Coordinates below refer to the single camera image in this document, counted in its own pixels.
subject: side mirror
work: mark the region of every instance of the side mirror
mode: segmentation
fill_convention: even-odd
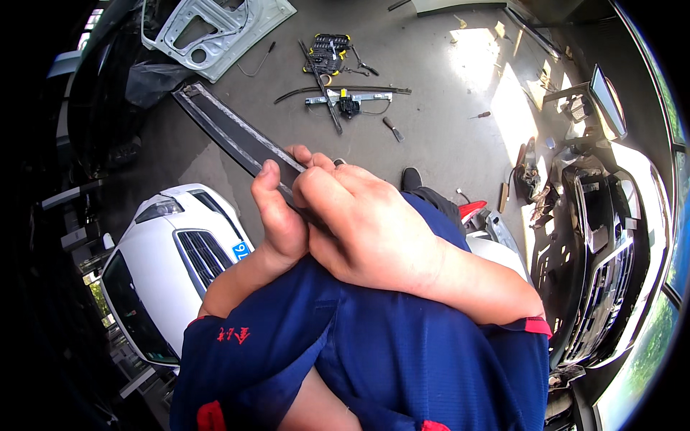
[[[594,65],[594,73],[589,82],[589,94],[594,98],[607,139],[625,138],[627,129],[625,127],[623,108],[620,105],[613,85],[604,76],[598,64]],[[610,130],[610,134],[606,133],[607,128]]]

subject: chrome grille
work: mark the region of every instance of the chrome grille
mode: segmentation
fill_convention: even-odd
[[[210,232],[182,230],[177,232],[177,239],[182,259],[190,264],[188,269],[191,266],[204,289],[233,264]]]
[[[578,312],[578,322],[565,361],[575,362],[589,356],[604,340],[622,307],[634,260],[633,246],[630,245],[594,272],[589,298]],[[610,305],[602,304],[603,300]],[[601,316],[602,312],[606,313],[605,317]],[[605,323],[593,328],[595,320]],[[598,333],[589,334],[592,329]]]

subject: blue license plate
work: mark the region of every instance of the blue license plate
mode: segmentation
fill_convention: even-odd
[[[233,247],[233,253],[235,253],[235,258],[239,262],[245,257],[249,256],[249,247],[247,247],[246,243],[242,241]]]

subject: toolbox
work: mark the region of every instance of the toolbox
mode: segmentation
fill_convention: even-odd
[[[314,67],[319,74],[337,75],[343,60],[345,60],[345,52],[349,48],[350,37],[347,34],[317,33],[311,48],[309,48],[309,55],[312,57]],[[304,64],[302,70],[311,73],[311,67],[308,63]]]

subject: black shoe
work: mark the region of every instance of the black shoe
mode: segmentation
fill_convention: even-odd
[[[402,184],[400,190],[414,190],[422,187],[422,176],[417,168],[405,168],[402,171]]]

